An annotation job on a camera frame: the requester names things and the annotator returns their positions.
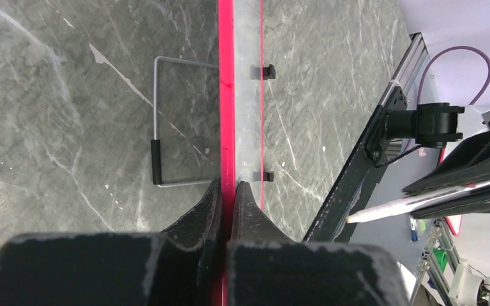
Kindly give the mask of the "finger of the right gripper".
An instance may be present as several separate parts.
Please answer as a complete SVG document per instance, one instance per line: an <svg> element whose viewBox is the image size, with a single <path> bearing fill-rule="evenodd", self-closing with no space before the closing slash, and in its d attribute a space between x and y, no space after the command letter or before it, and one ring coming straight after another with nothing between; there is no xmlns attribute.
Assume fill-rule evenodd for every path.
<svg viewBox="0 0 490 306"><path fill-rule="evenodd" d="M490 131L461 142L430 174L406 186L408 195L424 194L446 187L466 186L490 179ZM434 219L450 215L490 214L490 187L460 199L421 208L410 215L415 219Z"/></svg>

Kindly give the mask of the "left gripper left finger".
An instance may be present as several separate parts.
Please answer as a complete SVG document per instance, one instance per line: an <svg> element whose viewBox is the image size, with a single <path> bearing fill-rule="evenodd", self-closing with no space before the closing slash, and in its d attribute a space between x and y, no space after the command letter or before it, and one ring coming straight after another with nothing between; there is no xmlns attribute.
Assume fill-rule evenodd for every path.
<svg viewBox="0 0 490 306"><path fill-rule="evenodd" d="M28 233L0 248L0 305L209 305L218 180L160 232Z"/></svg>

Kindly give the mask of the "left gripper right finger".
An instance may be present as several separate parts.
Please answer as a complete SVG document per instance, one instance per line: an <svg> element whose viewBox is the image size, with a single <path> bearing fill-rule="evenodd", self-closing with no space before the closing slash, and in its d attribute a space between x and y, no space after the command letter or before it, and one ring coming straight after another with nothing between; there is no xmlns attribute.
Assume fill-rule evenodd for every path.
<svg viewBox="0 0 490 306"><path fill-rule="evenodd" d="M237 186L227 245L229 305L408 305L396 260L373 245L295 242Z"/></svg>

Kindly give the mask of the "white marker pen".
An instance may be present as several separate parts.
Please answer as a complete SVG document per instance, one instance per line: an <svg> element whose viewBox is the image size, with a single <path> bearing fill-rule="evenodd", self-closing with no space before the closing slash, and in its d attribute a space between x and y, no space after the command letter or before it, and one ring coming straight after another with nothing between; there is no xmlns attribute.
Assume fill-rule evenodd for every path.
<svg viewBox="0 0 490 306"><path fill-rule="evenodd" d="M345 217L346 223L369 222L385 217L407 214L420 208L433 207L450 200L456 200L485 191L490 188L490 179L477 183L446 187L429 191L415 196L405 196L398 200L389 201L383 205L366 208Z"/></svg>

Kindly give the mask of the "whiteboard with red rim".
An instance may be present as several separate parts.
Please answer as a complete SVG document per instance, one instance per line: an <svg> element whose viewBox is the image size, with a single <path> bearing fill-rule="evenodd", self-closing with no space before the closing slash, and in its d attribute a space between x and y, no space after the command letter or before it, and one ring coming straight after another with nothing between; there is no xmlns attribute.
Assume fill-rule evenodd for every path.
<svg viewBox="0 0 490 306"><path fill-rule="evenodd" d="M222 233L229 240L237 186L264 205L263 2L218 1Z"/></svg>

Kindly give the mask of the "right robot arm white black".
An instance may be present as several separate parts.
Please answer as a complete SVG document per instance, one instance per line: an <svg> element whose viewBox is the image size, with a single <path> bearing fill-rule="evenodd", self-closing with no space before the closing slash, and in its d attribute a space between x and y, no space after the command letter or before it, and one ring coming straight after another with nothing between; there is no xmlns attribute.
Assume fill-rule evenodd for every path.
<svg viewBox="0 0 490 306"><path fill-rule="evenodd" d="M487 131L463 138L457 131L464 109L446 103L420 105L409 124L387 124L389 136L414 138L419 145L445 145L457 140L455 149L428 175L406 186L410 196L431 194L448 188L463 192L448 195L435 204L411 212L416 219L472 213L490 214L490 112L483 115Z"/></svg>

